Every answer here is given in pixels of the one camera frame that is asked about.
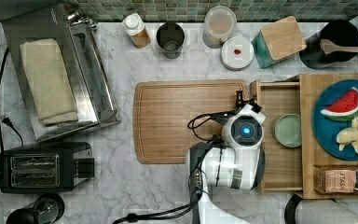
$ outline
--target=blue plate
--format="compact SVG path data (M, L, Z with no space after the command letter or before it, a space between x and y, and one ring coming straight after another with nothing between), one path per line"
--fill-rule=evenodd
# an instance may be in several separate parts
M316 102L312 117L313 132L321 146L331 155L345 161L358 161L358 153L354 151L351 144L346 145L344 150L339 151L339 144L336 141L337 134L341 130L351 127L351 121L328 119L322 115L321 111L329 107L352 87L358 89L358 80L347 79L331 85Z

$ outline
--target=white countertop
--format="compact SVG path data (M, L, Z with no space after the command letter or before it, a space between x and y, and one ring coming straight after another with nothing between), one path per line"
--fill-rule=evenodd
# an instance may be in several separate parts
M254 58L240 71L227 70L219 58L220 49L209 49L202 42L201 23L180 23L186 33L183 53L178 59L169 60L158 54L155 34L159 23L147 23L152 44L137 49L125 33L121 23L100 23L96 40L113 93L117 100L122 121L94 133L81 134L65 141L86 141L91 144L96 160L96 177L81 188L60 194L65 201L65 213L57 223L113 223L129 212L144 214L172 209L188 203L186 168L183 164L143 165L137 161L132 136L132 103L136 85L146 81L244 79L284 80L299 73L358 72L355 57L346 63L336 63L324 70L312 70L299 59L298 54L289 60L260 69ZM253 39L266 23L238 23L236 35ZM300 23L307 38L321 30L325 23ZM0 62L6 48L1 30ZM8 58L3 88L0 94L2 114L10 117L24 138L25 144L34 142L32 125L28 118L10 57ZM18 147L20 140L9 128L3 126L6 148ZM253 224L284 223L283 211L291 193L250 194L235 189L214 189L216 205L229 213ZM0 223L8 215L34 201L38 195L0 193ZM358 200L343 201L358 213ZM191 223L191 212L163 223ZM162 223L158 221L138 223Z

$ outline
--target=green bowl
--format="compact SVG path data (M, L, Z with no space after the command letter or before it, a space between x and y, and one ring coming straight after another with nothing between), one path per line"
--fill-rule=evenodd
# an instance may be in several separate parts
M274 125L275 139L286 147L301 146L301 117L297 114L286 114Z

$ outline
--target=spice jar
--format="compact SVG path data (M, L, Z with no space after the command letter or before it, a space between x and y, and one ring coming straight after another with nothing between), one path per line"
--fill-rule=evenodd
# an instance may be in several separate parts
M151 43L145 24L137 13L133 13L123 21L123 26L138 49Z

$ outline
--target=tile backsplash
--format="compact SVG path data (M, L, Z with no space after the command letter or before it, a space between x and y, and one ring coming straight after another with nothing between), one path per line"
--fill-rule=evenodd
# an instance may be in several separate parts
M358 15L358 0L76 0L96 21L122 21L137 12L144 21L203 22L209 9L231 8L238 21L349 20Z

